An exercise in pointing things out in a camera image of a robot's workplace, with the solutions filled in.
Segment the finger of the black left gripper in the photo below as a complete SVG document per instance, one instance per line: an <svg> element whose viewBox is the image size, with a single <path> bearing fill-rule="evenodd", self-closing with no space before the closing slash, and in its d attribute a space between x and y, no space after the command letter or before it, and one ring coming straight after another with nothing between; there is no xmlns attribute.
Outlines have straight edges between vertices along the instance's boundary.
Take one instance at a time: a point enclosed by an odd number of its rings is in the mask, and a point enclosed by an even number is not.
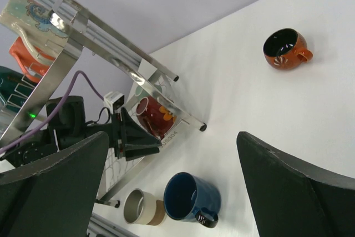
<svg viewBox="0 0 355 237"><path fill-rule="evenodd" d="M125 160L128 162L131 160L145 157L147 155L157 154L160 152L160 147L161 144L148 146L148 147L127 145L125 147L125 152L124 152Z"/></svg>
<svg viewBox="0 0 355 237"><path fill-rule="evenodd" d="M125 147L159 147L161 141L148 133L129 115L126 108L120 110L121 139Z"/></svg>

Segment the dark green mug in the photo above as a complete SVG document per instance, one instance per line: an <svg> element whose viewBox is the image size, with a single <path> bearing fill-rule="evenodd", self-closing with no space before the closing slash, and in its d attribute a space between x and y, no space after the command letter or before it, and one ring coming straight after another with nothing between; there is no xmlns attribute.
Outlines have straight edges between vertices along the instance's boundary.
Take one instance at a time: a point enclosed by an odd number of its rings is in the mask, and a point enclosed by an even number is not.
<svg viewBox="0 0 355 237"><path fill-rule="evenodd" d="M1 110L15 116L36 86L24 74L1 66Z"/></svg>

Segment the light blue mug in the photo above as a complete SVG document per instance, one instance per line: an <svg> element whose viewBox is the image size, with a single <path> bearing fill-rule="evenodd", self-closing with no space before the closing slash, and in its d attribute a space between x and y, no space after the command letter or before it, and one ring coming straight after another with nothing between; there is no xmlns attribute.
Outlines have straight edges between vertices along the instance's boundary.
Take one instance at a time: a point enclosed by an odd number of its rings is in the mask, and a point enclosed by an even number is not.
<svg viewBox="0 0 355 237"><path fill-rule="evenodd" d="M1 134L3 134L8 126L11 124L14 115L10 110L5 108L5 105L1 103L1 113L0 113L0 123L1 123Z"/></svg>

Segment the orange black round mug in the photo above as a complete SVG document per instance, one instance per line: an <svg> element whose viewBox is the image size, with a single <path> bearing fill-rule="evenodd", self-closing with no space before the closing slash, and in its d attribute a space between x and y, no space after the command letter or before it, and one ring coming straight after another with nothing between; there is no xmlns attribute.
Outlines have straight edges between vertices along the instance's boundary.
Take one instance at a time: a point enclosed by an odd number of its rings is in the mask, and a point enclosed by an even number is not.
<svg viewBox="0 0 355 237"><path fill-rule="evenodd" d="M292 28L271 34L263 45L268 64L278 70L291 70L313 58L305 38Z"/></svg>

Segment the red cup white interior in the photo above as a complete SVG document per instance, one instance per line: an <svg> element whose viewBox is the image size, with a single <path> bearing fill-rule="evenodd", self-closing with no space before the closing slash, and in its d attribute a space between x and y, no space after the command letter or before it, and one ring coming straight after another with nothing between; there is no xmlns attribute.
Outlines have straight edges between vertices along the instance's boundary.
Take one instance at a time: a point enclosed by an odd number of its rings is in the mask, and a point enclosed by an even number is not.
<svg viewBox="0 0 355 237"><path fill-rule="evenodd" d="M150 134L160 139L164 139L177 119L175 114L151 96L141 99L136 108L136 116Z"/></svg>

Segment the mint green cup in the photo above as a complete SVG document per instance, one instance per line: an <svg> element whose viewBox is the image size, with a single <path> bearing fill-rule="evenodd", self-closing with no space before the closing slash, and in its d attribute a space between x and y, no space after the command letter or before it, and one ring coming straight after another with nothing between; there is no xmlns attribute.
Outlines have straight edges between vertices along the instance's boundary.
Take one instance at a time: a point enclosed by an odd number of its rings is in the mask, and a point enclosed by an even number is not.
<svg viewBox="0 0 355 237"><path fill-rule="evenodd" d="M150 94L147 91L145 91L142 87L137 86L135 90L135 96L139 101L141 101L143 98L149 97Z"/></svg>

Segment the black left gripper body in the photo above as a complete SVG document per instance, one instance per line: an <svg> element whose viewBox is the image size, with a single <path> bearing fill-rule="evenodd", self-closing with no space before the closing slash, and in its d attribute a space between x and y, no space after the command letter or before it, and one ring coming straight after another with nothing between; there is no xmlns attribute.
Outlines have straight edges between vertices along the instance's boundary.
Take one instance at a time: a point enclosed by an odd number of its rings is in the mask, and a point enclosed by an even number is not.
<svg viewBox="0 0 355 237"><path fill-rule="evenodd" d="M128 112L126 108L121 108L118 113L111 115L111 131L113 140L114 155L117 159L122 157L127 141L126 123L128 122Z"/></svg>

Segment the dark blue speckled mug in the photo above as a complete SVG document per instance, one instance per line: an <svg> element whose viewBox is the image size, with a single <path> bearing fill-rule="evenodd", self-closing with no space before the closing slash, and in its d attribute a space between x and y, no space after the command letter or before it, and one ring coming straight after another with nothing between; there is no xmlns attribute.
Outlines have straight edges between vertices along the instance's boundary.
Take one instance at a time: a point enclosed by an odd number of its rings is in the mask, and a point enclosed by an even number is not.
<svg viewBox="0 0 355 237"><path fill-rule="evenodd" d="M219 222L221 194L216 186L187 172L175 174L164 190L164 208L176 221L215 228Z"/></svg>

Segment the aluminium mounting rail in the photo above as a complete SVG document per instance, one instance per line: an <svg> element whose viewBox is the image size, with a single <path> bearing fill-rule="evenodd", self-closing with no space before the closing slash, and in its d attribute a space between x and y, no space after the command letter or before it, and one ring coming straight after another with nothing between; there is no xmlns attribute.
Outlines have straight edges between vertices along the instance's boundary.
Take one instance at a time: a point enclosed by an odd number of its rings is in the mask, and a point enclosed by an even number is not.
<svg viewBox="0 0 355 237"><path fill-rule="evenodd" d="M130 231L123 229L112 223L110 220L95 213L91 214L87 228L87 236L138 237Z"/></svg>

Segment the stainless steel dish rack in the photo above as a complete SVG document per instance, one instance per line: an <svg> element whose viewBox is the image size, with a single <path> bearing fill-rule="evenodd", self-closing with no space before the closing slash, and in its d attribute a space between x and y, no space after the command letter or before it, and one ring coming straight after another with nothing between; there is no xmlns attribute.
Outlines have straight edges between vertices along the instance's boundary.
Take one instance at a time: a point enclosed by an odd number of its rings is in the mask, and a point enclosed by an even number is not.
<svg viewBox="0 0 355 237"><path fill-rule="evenodd" d="M52 25L64 32L68 40L1 134L1 155L39 130L46 129L70 96L83 98L86 121L103 124L108 119L107 112L101 111L104 108L103 96L119 91L124 94L125 102L118 112L122 107L126 108L132 119L146 130L136 116L140 102L135 96L137 86L177 116L164 139L158 138L161 141L160 152L177 135L179 124L186 123L200 131L206 129L205 123L178 106L178 99L170 84L179 79L175 73L76 1L57 0L52 8L47 9ZM114 171L115 163L126 161L125 158L117 159L110 147L107 155L103 173L105 177ZM105 193L99 192L97 202L117 206L113 196L143 170L155 155L131 160L133 166L123 172L121 178Z"/></svg>

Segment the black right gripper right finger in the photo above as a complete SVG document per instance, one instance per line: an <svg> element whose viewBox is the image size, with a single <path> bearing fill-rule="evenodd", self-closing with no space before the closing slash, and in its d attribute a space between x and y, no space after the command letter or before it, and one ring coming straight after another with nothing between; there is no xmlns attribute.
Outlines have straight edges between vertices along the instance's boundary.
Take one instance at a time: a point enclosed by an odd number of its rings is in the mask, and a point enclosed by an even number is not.
<svg viewBox="0 0 355 237"><path fill-rule="evenodd" d="M239 132L237 151L260 236L354 236L354 179Z"/></svg>

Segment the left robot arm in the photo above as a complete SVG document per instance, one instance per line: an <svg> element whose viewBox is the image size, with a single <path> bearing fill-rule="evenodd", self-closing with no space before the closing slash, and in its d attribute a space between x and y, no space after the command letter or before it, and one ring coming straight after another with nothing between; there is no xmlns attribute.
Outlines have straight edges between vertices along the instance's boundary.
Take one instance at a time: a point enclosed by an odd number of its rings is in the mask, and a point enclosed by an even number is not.
<svg viewBox="0 0 355 237"><path fill-rule="evenodd" d="M86 121L83 98L70 96L46 129L7 150L1 155L1 160L20 167L69 148L97 132L108 135L109 147L117 159L131 161L160 151L161 141L139 126L125 108L117 113L112 113L107 107L101 111L108 114L105 123Z"/></svg>

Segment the steel tumbler cork base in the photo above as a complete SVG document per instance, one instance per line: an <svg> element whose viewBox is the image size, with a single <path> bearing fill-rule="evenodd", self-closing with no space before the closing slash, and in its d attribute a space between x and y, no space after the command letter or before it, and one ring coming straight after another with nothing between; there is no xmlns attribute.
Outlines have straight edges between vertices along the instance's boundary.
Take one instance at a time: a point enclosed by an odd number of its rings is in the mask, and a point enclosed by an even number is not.
<svg viewBox="0 0 355 237"><path fill-rule="evenodd" d="M158 226L166 218L164 202L136 188L126 198L123 216L128 224Z"/></svg>

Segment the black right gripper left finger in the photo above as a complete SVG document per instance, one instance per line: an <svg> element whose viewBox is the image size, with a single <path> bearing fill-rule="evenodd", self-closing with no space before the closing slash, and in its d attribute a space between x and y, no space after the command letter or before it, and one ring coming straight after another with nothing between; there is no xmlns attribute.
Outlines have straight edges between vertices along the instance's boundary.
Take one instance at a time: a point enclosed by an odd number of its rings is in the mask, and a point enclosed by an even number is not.
<svg viewBox="0 0 355 237"><path fill-rule="evenodd" d="M109 149L104 132L1 173L1 236L86 236Z"/></svg>

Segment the tall beige floral mug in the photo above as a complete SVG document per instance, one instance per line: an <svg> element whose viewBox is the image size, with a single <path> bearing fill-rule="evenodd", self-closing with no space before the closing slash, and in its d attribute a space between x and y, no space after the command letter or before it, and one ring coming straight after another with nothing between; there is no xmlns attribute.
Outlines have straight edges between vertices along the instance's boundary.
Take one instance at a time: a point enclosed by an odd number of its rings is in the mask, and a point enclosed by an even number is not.
<svg viewBox="0 0 355 237"><path fill-rule="evenodd" d="M1 12L1 24L18 34L27 52L46 66L52 65L68 40L52 25L49 10L35 0L9 0Z"/></svg>

